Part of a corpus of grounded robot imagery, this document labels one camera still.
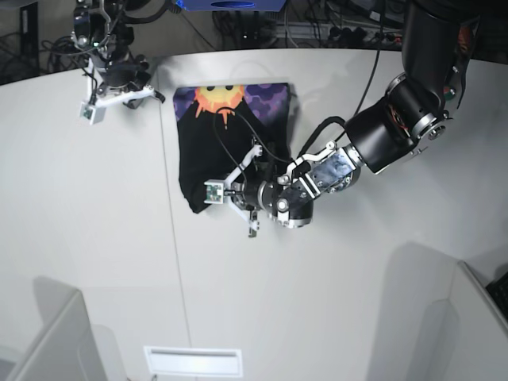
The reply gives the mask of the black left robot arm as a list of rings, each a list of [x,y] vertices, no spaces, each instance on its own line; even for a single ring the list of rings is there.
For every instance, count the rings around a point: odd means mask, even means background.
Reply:
[[[261,179],[238,183],[229,178],[227,205],[257,230],[257,214],[289,229],[311,222],[314,202],[350,187],[363,168],[378,174],[413,154],[424,139],[441,135],[460,106],[466,70],[479,31],[480,7],[474,1],[409,1],[402,32],[403,71],[373,106],[336,123],[348,144],[336,140],[312,154],[303,148],[283,170],[266,167]]]

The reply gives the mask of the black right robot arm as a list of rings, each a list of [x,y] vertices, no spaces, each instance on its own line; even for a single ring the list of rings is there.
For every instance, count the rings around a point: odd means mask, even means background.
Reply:
[[[141,91],[151,75],[144,56],[134,56],[130,45],[134,31],[127,13],[146,6],[146,1],[77,1],[71,39],[88,58],[88,103],[100,98]]]

